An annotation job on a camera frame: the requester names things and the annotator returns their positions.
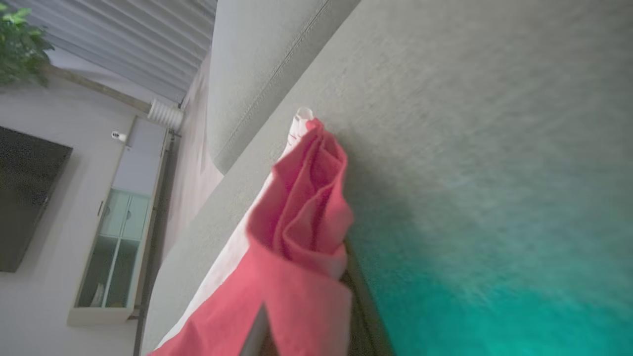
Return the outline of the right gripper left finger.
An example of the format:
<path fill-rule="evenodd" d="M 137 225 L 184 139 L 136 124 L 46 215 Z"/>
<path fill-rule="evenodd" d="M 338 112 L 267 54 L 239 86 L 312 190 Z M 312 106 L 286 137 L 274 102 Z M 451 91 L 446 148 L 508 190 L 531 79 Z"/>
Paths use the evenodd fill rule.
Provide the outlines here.
<path fill-rule="evenodd" d="M 269 335 L 270 325 L 265 304 L 261 304 L 246 340 L 240 350 L 240 356 L 263 356 L 265 341 Z"/>

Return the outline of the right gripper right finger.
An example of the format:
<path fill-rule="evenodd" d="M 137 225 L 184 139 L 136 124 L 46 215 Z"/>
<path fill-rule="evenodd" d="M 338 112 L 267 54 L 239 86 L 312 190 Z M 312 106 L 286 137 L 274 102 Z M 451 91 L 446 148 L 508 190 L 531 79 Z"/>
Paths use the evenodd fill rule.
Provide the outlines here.
<path fill-rule="evenodd" d="M 357 255 L 351 242 L 344 239 L 348 254 L 341 282 L 350 288 L 351 299 L 349 356 L 395 356 L 384 322 L 378 314 Z"/>

